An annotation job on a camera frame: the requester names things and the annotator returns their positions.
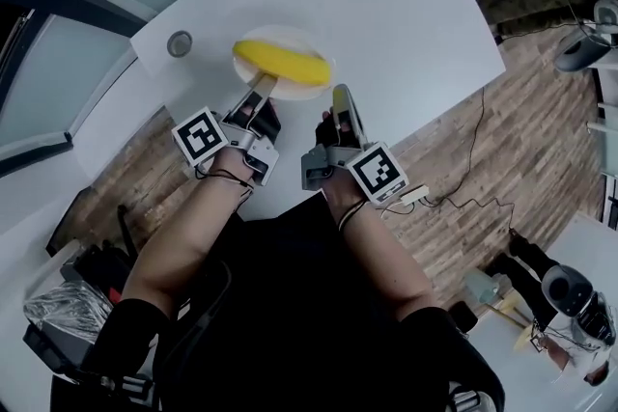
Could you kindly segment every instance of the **white connector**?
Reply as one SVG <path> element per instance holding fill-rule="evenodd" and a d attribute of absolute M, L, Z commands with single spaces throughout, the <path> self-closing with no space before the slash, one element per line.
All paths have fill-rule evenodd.
<path fill-rule="evenodd" d="M 421 185 L 420 187 L 404 194 L 399 200 L 402 202 L 402 205 L 410 206 L 412 203 L 424 198 L 428 194 L 429 187 L 426 185 Z"/>

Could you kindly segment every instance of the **white shirt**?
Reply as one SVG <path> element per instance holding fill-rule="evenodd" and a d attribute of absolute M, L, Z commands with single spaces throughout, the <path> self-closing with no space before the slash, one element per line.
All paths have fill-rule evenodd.
<path fill-rule="evenodd" d="M 571 317 L 558 313 L 548 326 L 546 335 L 569 354 L 570 359 L 563 373 L 577 374 L 583 379 L 609 359 L 612 347 L 600 344 L 590 338 L 582 339 L 574 336 L 573 324 L 574 320 Z M 560 338 L 555 334 L 560 334 L 566 338 Z"/>

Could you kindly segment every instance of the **clear plastic wrap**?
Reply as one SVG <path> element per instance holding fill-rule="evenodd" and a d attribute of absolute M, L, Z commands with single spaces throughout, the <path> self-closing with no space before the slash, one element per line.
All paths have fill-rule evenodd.
<path fill-rule="evenodd" d="M 90 343 L 95 343 L 111 310 L 100 290 L 83 281 L 64 282 L 23 306 L 23 313 L 39 329 L 45 322 Z"/>

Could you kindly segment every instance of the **black sleeve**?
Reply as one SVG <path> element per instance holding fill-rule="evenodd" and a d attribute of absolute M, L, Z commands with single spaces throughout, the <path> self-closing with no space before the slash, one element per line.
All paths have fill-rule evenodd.
<path fill-rule="evenodd" d="M 487 393 L 496 410 L 504 410 L 504 389 L 500 380 L 446 311 L 421 309 L 406 317 L 401 324 L 405 338 L 417 343 L 414 352 L 425 354 L 420 356 L 422 362 L 436 364 L 434 372 L 449 381 Z"/>
<path fill-rule="evenodd" d="M 167 316 L 149 302 L 122 301 L 103 325 L 82 370 L 110 376 L 135 375 L 146 360 L 150 342 L 169 324 Z"/>

